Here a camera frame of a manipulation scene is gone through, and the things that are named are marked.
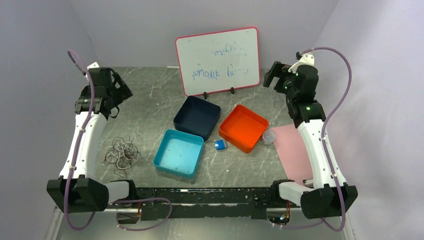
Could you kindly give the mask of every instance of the white wall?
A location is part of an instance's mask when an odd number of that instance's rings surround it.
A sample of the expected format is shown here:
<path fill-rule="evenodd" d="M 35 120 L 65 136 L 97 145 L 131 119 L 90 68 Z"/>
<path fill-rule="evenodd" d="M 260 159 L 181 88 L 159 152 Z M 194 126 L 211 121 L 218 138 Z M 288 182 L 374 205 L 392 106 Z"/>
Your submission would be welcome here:
<path fill-rule="evenodd" d="M 108 66 L 178 65 L 175 39 L 241 27 L 259 29 L 260 63 L 295 60 L 313 45 L 338 0 L 71 0 Z"/>
<path fill-rule="evenodd" d="M 329 123 L 341 170 L 356 185 L 357 239 L 424 238 L 424 2 L 340 0 L 316 46 L 346 55 L 353 82 Z M 316 51 L 326 113 L 347 84 L 342 60 Z"/>
<path fill-rule="evenodd" d="M 68 48 L 96 60 L 69 2 L 0 0 L 2 240 L 43 239 L 52 217 L 47 181 L 67 157 L 74 103 L 87 84 Z"/>

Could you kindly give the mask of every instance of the pink paper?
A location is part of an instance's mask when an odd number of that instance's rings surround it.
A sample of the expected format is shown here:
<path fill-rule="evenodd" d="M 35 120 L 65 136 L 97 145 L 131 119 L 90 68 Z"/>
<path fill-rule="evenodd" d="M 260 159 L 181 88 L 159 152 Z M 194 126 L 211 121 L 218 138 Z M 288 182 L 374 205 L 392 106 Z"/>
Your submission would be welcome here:
<path fill-rule="evenodd" d="M 311 179 L 312 168 L 304 141 L 294 124 L 273 127 L 274 146 L 288 179 L 303 185 L 302 180 Z"/>

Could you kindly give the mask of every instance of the small blue object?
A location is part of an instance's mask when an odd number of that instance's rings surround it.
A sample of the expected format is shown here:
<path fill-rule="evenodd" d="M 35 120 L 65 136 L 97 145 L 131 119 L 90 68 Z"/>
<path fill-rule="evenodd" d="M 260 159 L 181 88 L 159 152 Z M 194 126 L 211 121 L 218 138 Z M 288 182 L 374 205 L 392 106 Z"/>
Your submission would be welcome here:
<path fill-rule="evenodd" d="M 196 175 L 203 145 L 200 136 L 168 129 L 153 164 L 157 170 L 191 179 Z"/>
<path fill-rule="evenodd" d="M 227 143 L 225 140 L 221 139 L 218 141 L 215 141 L 215 148 L 216 150 L 223 150 L 227 148 Z"/>

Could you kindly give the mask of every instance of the whiteboard stand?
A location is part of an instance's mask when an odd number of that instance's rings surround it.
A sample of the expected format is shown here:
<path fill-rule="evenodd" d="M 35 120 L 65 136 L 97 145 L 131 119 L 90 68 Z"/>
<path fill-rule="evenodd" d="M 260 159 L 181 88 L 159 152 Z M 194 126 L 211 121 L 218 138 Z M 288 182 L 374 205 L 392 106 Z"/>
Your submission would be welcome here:
<path fill-rule="evenodd" d="M 234 90 L 234 87 L 232 86 L 229 90 L 228 90 L 231 94 L 234 94 L 236 91 Z M 208 93 L 207 92 L 203 92 L 203 97 L 206 100 L 208 98 Z"/>
<path fill-rule="evenodd" d="M 258 30 L 247 27 L 182 36 L 175 40 L 186 96 L 201 96 L 258 86 Z"/>

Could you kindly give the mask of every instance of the clear plastic container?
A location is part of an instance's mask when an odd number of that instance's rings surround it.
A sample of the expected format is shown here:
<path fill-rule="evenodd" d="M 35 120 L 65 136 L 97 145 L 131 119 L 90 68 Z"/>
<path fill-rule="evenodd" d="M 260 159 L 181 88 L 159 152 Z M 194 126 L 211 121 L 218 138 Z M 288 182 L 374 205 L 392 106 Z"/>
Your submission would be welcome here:
<path fill-rule="evenodd" d="M 262 142 L 265 145 L 270 145 L 276 139 L 276 134 L 272 130 L 266 130 L 262 134 Z"/>

